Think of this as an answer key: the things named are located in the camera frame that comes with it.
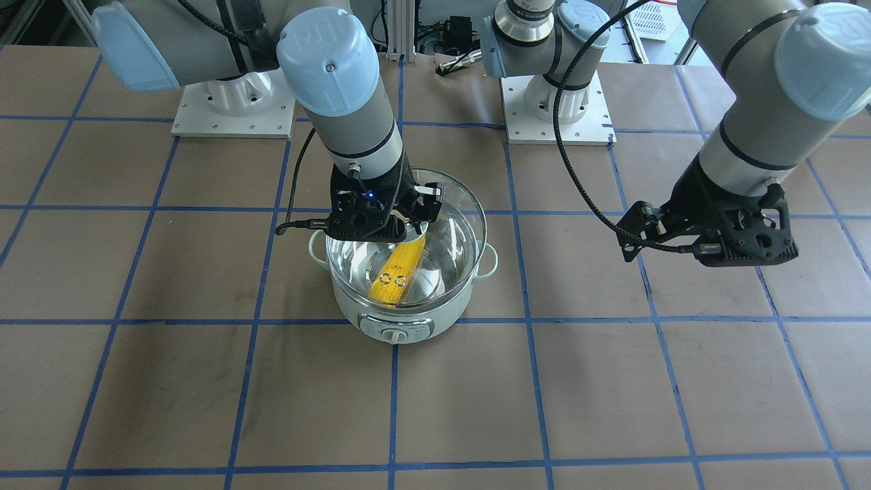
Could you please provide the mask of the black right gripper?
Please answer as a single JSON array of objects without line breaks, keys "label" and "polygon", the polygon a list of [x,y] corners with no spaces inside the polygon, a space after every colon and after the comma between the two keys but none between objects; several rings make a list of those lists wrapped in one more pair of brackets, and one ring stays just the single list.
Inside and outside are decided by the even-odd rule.
[{"label": "black right gripper", "polygon": [[327,236],[338,241],[399,243],[407,227],[423,235],[423,221],[433,223],[442,207],[444,185],[416,185],[407,155],[374,179],[352,178],[333,167]]}]

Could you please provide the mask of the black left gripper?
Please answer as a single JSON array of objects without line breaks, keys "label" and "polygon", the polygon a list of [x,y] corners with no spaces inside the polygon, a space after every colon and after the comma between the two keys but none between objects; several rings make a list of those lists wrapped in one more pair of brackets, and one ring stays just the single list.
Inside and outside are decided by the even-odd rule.
[{"label": "black left gripper", "polygon": [[716,185],[692,161],[673,187],[662,211],[660,240],[695,236],[705,249],[695,257],[707,267],[778,265],[798,257],[788,205],[780,183],[764,195],[735,195]]}]

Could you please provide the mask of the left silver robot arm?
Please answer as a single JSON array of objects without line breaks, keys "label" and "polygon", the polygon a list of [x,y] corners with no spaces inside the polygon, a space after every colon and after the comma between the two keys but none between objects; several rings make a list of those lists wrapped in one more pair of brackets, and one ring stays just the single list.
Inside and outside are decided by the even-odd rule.
[{"label": "left silver robot arm", "polygon": [[[869,10],[851,3],[678,1],[679,16],[736,99],[660,207],[618,223],[623,259],[643,248],[707,267],[778,265],[798,255],[782,181],[869,103]],[[479,28],[492,77],[533,76],[527,105],[556,127],[585,92],[615,18],[588,1],[501,1]]]}]

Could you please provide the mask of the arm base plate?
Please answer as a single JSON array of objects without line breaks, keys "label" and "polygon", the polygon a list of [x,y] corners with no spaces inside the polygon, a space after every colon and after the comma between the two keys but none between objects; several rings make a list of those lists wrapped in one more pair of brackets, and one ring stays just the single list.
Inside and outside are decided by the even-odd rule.
[{"label": "arm base plate", "polygon": [[184,87],[171,134],[288,139],[295,112],[280,69]]},{"label": "arm base plate", "polygon": [[[556,144],[553,108],[557,87],[542,76],[500,80],[504,118],[510,144]],[[588,86],[565,90],[557,110],[563,145],[606,146],[617,141],[599,74]]]}]

